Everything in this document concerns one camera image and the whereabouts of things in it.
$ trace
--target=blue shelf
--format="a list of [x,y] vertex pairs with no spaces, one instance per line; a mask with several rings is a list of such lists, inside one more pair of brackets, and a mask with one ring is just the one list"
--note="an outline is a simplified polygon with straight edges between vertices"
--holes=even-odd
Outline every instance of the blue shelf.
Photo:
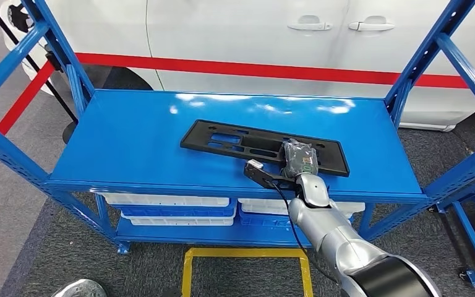
[[245,160],[180,148],[196,119],[339,140],[351,175],[322,175],[336,200],[426,199],[383,101],[370,98],[97,90],[47,183],[67,191],[279,198],[243,175]]
[[[311,247],[300,230],[297,236],[304,247]],[[232,226],[134,226],[120,218],[116,239],[152,243],[224,244],[232,246],[297,247],[291,228],[244,226],[239,214]]]

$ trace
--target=yellow floor marking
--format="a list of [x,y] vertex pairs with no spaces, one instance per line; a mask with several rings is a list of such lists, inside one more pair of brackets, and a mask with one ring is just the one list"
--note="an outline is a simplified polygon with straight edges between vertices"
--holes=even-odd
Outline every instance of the yellow floor marking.
[[300,249],[236,249],[236,248],[204,248],[192,247],[185,253],[183,263],[183,297],[190,297],[192,288],[192,260],[194,257],[270,257],[270,258],[299,258],[301,278],[303,281],[303,296],[313,297],[312,280],[310,279],[309,260]]

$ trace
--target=caster wheel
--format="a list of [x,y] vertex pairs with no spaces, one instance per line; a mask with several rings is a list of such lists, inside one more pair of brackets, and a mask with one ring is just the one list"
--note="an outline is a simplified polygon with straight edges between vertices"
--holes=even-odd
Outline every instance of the caster wheel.
[[460,270],[458,272],[458,277],[464,282],[470,282],[471,281],[470,278],[469,278],[469,275],[467,275],[467,270],[466,269],[465,270]]

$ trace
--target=shoe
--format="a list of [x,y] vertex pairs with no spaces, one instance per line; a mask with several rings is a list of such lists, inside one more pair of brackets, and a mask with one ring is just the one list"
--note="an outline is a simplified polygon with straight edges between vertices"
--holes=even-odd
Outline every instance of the shoe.
[[57,291],[52,297],[107,297],[103,287],[93,280],[81,279]]

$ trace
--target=lower shelf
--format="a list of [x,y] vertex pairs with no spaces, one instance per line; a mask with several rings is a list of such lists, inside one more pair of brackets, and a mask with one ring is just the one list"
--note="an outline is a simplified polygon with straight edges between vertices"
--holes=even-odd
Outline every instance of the lower shelf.
[[[121,218],[117,239],[130,242],[218,244],[232,246],[297,247],[292,229],[244,226],[238,214],[232,226],[134,226]],[[301,244],[310,248],[305,235],[296,230]]]

